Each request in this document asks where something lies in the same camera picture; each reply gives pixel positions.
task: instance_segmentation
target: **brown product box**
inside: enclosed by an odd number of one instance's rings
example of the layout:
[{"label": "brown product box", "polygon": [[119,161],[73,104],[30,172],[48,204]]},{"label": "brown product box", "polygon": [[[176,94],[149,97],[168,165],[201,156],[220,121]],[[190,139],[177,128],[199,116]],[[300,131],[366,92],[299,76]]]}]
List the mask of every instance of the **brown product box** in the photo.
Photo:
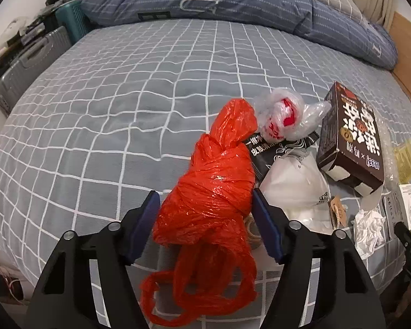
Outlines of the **brown product box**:
[{"label": "brown product box", "polygon": [[368,195],[384,183],[382,150],[373,109],[337,81],[325,100],[316,162],[333,180]]}]

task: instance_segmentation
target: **blue gripper pad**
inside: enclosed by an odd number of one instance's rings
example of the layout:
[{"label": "blue gripper pad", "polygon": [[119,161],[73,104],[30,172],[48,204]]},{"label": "blue gripper pad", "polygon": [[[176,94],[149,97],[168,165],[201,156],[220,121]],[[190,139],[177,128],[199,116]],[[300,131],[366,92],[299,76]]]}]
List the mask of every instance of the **blue gripper pad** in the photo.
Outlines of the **blue gripper pad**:
[{"label": "blue gripper pad", "polygon": [[280,263],[284,256],[281,246],[281,234],[278,227],[271,219],[268,212],[268,204],[263,201],[263,196],[259,195],[260,190],[253,190],[251,213],[259,229],[266,251],[277,263]]},{"label": "blue gripper pad", "polygon": [[142,206],[132,211],[141,212],[140,218],[137,220],[136,226],[131,234],[127,236],[129,244],[127,250],[127,258],[131,263],[138,259],[145,248],[149,234],[157,219],[160,209],[160,195],[151,191],[143,202]]}]

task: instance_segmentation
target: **white tissue paper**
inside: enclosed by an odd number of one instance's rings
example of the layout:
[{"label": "white tissue paper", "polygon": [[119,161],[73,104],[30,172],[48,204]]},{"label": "white tissue paper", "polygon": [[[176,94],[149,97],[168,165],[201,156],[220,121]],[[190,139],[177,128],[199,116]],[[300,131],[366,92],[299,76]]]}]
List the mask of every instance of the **white tissue paper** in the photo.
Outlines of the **white tissue paper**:
[{"label": "white tissue paper", "polygon": [[362,209],[352,220],[355,247],[363,260],[373,254],[376,246],[384,243],[381,232],[384,221],[385,219],[377,211]]}]

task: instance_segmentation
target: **gray plaid bedsheet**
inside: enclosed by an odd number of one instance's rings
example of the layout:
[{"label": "gray plaid bedsheet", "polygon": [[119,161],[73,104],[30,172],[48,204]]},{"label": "gray plaid bedsheet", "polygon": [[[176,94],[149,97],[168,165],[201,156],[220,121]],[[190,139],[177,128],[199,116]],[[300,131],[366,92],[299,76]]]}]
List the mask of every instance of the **gray plaid bedsheet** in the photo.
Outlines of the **gray plaid bedsheet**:
[{"label": "gray plaid bedsheet", "polygon": [[[251,101],[275,87],[322,100],[340,81],[388,121],[395,144],[411,137],[411,103],[391,74],[299,37],[265,27],[179,19],[95,30],[60,57],[16,105],[0,135],[0,248],[32,282],[59,237],[99,231],[145,199],[164,198],[187,170],[195,142],[231,98]],[[359,196],[329,180],[350,220]],[[351,226],[346,228],[352,236]],[[400,271],[402,248],[387,241],[365,261],[377,289]],[[129,268],[136,295],[150,272],[170,268],[174,249],[149,240]],[[310,320],[319,266],[314,261],[302,322]],[[93,290],[106,323],[95,263]],[[188,328],[259,328],[280,271],[260,271],[257,299],[226,317]],[[234,294],[240,280],[228,289]],[[162,287],[157,313],[179,313]]]}]

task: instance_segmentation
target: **teal container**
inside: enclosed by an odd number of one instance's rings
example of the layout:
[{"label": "teal container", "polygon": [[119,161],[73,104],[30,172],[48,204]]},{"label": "teal container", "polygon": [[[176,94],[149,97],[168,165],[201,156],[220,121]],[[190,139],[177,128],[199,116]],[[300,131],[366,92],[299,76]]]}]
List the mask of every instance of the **teal container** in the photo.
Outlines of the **teal container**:
[{"label": "teal container", "polygon": [[66,2],[56,10],[55,17],[58,25],[66,27],[72,45],[94,29],[81,10],[81,0]]}]

